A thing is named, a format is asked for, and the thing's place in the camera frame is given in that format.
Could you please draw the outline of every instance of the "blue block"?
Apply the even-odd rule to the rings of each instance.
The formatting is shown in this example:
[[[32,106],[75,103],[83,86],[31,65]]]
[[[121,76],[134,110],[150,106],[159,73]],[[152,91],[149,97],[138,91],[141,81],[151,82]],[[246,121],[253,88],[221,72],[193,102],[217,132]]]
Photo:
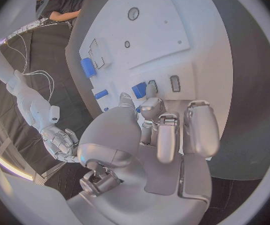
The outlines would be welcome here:
[[[95,68],[90,58],[84,58],[81,60],[82,68],[87,78],[91,78],[96,75]]]
[[[138,99],[143,98],[146,95],[146,83],[145,82],[141,82],[139,84],[137,84],[136,86],[132,87],[132,90],[134,91],[134,94],[136,95],[136,97]]]
[[[101,99],[102,97],[108,95],[108,91],[105,89],[97,94],[94,95],[95,99]]]

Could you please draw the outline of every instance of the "dark shirt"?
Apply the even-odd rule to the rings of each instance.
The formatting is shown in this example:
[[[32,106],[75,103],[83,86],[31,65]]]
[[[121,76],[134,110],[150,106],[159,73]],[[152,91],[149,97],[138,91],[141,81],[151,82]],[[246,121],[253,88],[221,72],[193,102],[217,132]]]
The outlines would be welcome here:
[[[52,12],[59,12],[61,14],[76,12],[82,8],[83,1],[84,0],[49,0],[42,12],[42,16],[49,19]]]

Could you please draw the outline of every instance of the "person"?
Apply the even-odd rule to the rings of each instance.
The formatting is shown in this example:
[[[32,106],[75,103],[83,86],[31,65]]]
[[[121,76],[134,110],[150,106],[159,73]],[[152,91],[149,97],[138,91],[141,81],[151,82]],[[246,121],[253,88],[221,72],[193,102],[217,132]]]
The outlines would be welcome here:
[[[44,0],[37,0],[37,9]],[[84,0],[49,0],[41,16],[54,21],[69,21],[74,25]]]

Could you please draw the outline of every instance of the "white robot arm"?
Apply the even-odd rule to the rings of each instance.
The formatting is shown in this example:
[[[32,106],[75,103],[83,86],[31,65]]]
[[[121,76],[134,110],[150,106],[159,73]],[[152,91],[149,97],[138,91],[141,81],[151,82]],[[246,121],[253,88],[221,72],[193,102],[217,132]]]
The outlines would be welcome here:
[[[17,97],[18,108],[26,122],[42,135],[48,152],[64,162],[77,163],[73,147],[78,143],[75,133],[58,129],[55,123],[60,118],[60,108],[51,106],[36,90],[30,88],[24,75],[14,70],[0,51],[0,80],[7,90]]]

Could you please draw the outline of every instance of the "humanoid robot arm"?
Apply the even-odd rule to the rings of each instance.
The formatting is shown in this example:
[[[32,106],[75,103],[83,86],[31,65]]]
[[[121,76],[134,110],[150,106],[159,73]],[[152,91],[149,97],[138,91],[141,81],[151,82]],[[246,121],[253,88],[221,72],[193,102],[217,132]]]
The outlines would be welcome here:
[[[7,90],[17,97],[19,111],[26,122],[42,135],[47,151],[64,162],[77,163],[73,146],[78,143],[74,132],[62,131],[55,126],[60,118],[60,108],[51,106],[36,90],[30,88],[22,73],[14,70],[0,51],[0,80]]]

